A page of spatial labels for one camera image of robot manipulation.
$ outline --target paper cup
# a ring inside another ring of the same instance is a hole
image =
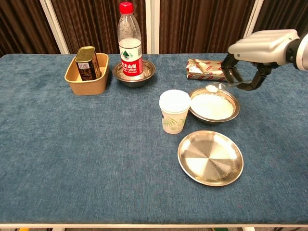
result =
[[[191,99],[181,90],[167,90],[159,98],[165,132],[178,134],[183,130]]]

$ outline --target metal plate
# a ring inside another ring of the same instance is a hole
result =
[[[143,60],[143,78],[138,80],[129,80],[123,74],[122,63],[119,62],[112,70],[114,76],[121,81],[125,86],[130,88],[139,88],[144,86],[148,80],[154,75],[156,68],[155,65],[148,61]]]
[[[196,131],[184,137],[179,144],[178,159],[188,176],[209,186],[234,182],[244,167],[236,144],[214,131]]]
[[[189,108],[189,111],[202,123],[204,124],[210,124],[210,125],[217,125],[217,124],[220,124],[222,122],[227,122],[227,121],[230,121],[234,118],[236,118],[236,116],[239,114],[240,112],[240,104],[238,102],[238,100],[228,91],[224,90],[224,91],[221,91],[221,92],[216,92],[216,93],[213,93],[213,92],[209,92],[208,90],[206,90],[205,88],[197,88],[197,89],[194,89],[192,90],[190,93],[189,93],[189,96],[191,97],[191,99],[193,99],[193,97],[195,97],[196,95],[199,95],[199,94],[216,94],[216,95],[219,95],[219,96],[222,96],[224,97],[226,100],[228,100],[233,108],[234,108],[234,111],[233,111],[233,114],[228,117],[228,118],[225,118],[225,119],[208,119],[208,118],[205,118],[199,114],[197,114],[191,107]]]

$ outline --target stainless steel bowl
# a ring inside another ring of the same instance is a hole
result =
[[[219,96],[222,96],[224,97],[226,100],[228,100],[233,108],[234,108],[234,111],[233,111],[233,114],[228,117],[228,118],[225,118],[225,119],[208,119],[208,118],[205,118],[199,114],[197,114],[192,108],[189,108],[189,111],[202,123],[204,124],[208,124],[208,125],[217,125],[217,124],[220,124],[220,123],[223,123],[223,122],[227,122],[227,121],[230,121],[234,118],[236,118],[236,116],[239,114],[240,112],[240,104],[238,102],[238,100],[229,92],[227,91],[220,91],[220,92],[216,92],[216,93],[213,93],[213,92],[210,92],[210,91],[207,91],[205,88],[197,88],[195,90],[192,90],[190,93],[189,93],[189,96],[191,99],[193,99],[193,97],[195,97],[196,95],[199,95],[199,94],[216,94],[216,95],[219,95]]]
[[[231,184],[244,167],[236,144],[214,131],[195,131],[184,137],[179,144],[178,159],[188,176],[209,186]]]
[[[156,68],[153,63],[143,60],[143,78],[138,80],[127,80],[124,78],[122,63],[118,63],[112,70],[114,76],[125,86],[130,88],[139,88],[144,86],[155,73]]]

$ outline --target spoon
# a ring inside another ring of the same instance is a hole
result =
[[[242,81],[237,83],[219,83],[219,82],[212,82],[207,84],[205,89],[211,93],[221,92],[226,90],[227,88],[235,87],[241,83],[251,83],[251,80]]]

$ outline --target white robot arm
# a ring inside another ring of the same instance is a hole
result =
[[[308,70],[308,33],[300,38],[293,29],[258,31],[231,45],[228,53],[221,64],[227,80],[233,83],[235,78],[238,88],[254,90],[273,68],[293,63],[296,69]],[[257,67],[251,83],[241,83],[243,79],[236,69],[239,60],[252,62]]]

